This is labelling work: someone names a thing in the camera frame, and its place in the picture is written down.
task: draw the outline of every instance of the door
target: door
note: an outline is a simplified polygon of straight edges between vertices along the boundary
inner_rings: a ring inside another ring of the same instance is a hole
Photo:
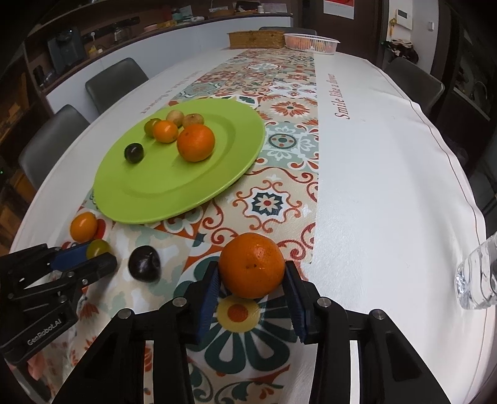
[[[337,51],[376,63],[380,46],[384,0],[340,0],[354,6],[354,19],[324,14],[323,0],[310,0],[305,19],[318,35],[340,41]]]

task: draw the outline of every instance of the patterned table runner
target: patterned table runner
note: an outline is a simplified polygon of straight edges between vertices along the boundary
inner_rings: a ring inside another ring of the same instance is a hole
[[[274,240],[305,277],[311,262],[318,189],[318,108],[314,58],[288,49],[254,49],[222,63],[168,104],[195,98],[227,98],[254,108],[265,122],[266,140],[253,166],[211,201],[180,216],[145,225],[112,222],[98,210],[92,192],[78,214],[98,218],[97,237],[120,261],[117,273],[87,287],[79,322],[43,351],[45,378],[55,394],[110,319],[123,307],[155,310],[203,277],[233,237],[254,231]],[[69,230],[63,248],[71,246]],[[149,244],[161,257],[162,278],[134,280],[128,257]],[[278,289],[259,300],[222,291],[204,341],[188,350],[197,403],[278,402],[297,342]],[[153,403],[153,344],[145,355],[145,404]]]

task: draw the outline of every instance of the green plate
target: green plate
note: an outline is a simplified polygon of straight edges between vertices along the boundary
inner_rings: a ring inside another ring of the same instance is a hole
[[[189,163],[178,154],[176,142],[159,143],[145,134],[145,122],[165,119],[172,109],[204,116],[205,125],[216,137],[209,158]],[[161,109],[133,126],[107,152],[95,175],[95,202],[104,215],[121,223],[150,223],[177,216],[212,199],[240,178],[259,155],[264,139],[264,123],[258,113],[238,101],[201,99]],[[124,149],[133,142],[141,143],[145,150],[138,164],[124,159]]]

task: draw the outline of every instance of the dining table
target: dining table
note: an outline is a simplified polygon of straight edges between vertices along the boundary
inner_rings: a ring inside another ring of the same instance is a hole
[[[131,225],[103,215],[92,186],[111,146],[161,108],[201,98],[235,100],[258,113],[265,141],[249,170],[176,217]],[[84,211],[97,217],[98,237],[119,264],[83,290],[76,325],[42,351],[43,380],[53,395],[120,309],[146,312],[181,296],[230,240],[251,231],[275,241],[321,296],[348,310],[384,310],[452,404],[471,401],[484,381],[495,309],[463,310],[454,291],[458,264],[486,238],[484,218],[439,131],[364,59],[218,49],[173,65],[109,108],[67,149],[38,190],[12,251],[74,245],[69,226]],[[131,251],[147,244],[162,266],[150,284],[127,269]],[[281,289],[255,301],[222,293],[205,339],[187,353],[196,403],[309,400],[316,347],[297,339]],[[149,341],[145,404],[154,402],[153,360]],[[351,363],[351,403],[359,403],[353,341]]]

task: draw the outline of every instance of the metal screw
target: metal screw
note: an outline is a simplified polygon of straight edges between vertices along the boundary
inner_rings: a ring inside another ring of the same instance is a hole
[[[319,298],[318,299],[318,304],[321,307],[329,307],[329,306],[331,306],[331,300],[328,299],[328,298]]]
[[[383,320],[384,318],[387,318],[387,315],[386,313],[381,310],[380,308],[376,308],[374,309],[371,314],[373,315],[373,317],[377,320]]]
[[[176,307],[183,307],[186,304],[186,299],[183,297],[175,298],[172,304]]]
[[[131,316],[131,310],[128,308],[122,308],[117,312],[117,316],[124,320]]]

